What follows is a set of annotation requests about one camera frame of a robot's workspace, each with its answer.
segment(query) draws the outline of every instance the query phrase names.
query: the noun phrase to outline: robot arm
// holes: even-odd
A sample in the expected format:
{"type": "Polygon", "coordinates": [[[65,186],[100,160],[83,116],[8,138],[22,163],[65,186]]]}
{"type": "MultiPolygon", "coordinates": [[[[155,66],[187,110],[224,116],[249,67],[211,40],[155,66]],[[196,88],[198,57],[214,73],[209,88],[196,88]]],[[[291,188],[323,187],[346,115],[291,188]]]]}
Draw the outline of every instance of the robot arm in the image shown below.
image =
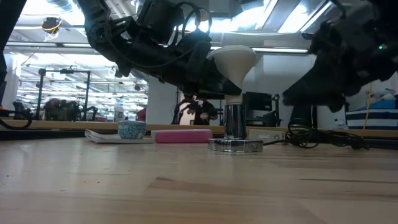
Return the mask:
{"type": "Polygon", "coordinates": [[[108,60],[117,63],[127,77],[132,68],[179,87],[189,95],[206,94],[211,98],[239,95],[241,89],[225,78],[208,60],[211,38],[200,29],[185,34],[193,14],[200,18],[202,8],[189,2],[147,0],[135,21],[132,17],[111,19],[105,0],[78,0],[85,15],[85,29],[90,45],[108,60]],[[184,19],[181,6],[193,11],[184,19]],[[183,24],[182,39],[177,35],[167,45],[175,27],[183,24]]]}
{"type": "Polygon", "coordinates": [[[327,105],[339,111],[374,80],[385,81],[398,69],[397,1],[372,0],[339,19],[325,21],[311,39],[313,68],[284,92],[286,105],[327,105]]]}

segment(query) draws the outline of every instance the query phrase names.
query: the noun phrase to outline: striped box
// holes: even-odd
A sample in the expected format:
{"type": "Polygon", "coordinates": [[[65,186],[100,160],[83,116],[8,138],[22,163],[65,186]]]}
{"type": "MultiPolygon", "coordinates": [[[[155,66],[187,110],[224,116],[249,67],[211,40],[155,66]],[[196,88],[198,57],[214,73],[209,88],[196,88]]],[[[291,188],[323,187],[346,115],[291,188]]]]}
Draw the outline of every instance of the striped box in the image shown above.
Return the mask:
{"type": "MultiPolygon", "coordinates": [[[[366,110],[346,112],[349,129],[363,129],[366,120],[366,110]]],[[[398,130],[398,109],[369,110],[366,129],[398,130]]]]}

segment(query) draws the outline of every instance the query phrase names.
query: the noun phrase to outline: wooden surface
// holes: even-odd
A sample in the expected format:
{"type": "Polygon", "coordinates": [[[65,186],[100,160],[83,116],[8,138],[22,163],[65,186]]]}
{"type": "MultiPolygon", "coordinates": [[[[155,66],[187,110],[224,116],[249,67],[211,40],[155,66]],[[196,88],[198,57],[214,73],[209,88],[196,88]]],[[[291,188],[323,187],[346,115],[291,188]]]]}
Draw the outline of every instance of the wooden surface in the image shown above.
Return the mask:
{"type": "Polygon", "coordinates": [[[398,151],[2,142],[0,223],[398,223],[398,151]]]}
{"type": "MultiPolygon", "coordinates": [[[[13,126],[23,126],[26,121],[7,120],[7,124],[13,126]]],[[[95,129],[95,130],[117,130],[117,123],[104,123],[104,122],[68,122],[68,121],[33,121],[30,128],[37,129],[95,129]]],[[[148,131],[155,130],[175,130],[175,129],[210,129],[214,134],[223,134],[224,127],[222,126],[184,126],[184,125],[164,125],[164,124],[148,124],[148,131]]],[[[286,132],[286,128],[271,128],[271,127],[248,127],[248,129],[263,129],[271,131],[286,132]]],[[[383,138],[398,138],[398,131],[387,130],[344,130],[348,133],[356,134],[362,137],[383,137],[383,138]]]]}

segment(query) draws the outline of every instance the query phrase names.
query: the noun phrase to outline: blue cup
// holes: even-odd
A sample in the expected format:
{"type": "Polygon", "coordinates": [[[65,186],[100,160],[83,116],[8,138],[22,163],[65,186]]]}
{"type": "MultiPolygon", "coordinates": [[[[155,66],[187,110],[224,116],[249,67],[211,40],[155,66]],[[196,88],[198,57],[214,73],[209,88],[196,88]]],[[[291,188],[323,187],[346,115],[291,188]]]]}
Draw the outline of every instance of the blue cup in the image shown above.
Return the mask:
{"type": "Polygon", "coordinates": [[[141,121],[119,121],[118,134],[122,139],[142,139],[147,125],[141,121]]]}

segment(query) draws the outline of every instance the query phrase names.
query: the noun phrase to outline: metal base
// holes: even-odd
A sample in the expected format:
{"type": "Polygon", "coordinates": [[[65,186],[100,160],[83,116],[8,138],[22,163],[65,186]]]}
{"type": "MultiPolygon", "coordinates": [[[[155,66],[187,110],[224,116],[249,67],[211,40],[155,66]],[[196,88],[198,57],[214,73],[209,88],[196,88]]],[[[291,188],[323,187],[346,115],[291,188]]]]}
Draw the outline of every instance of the metal base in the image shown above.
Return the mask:
{"type": "Polygon", "coordinates": [[[222,152],[262,152],[262,144],[261,140],[210,139],[208,148],[222,152]]]}

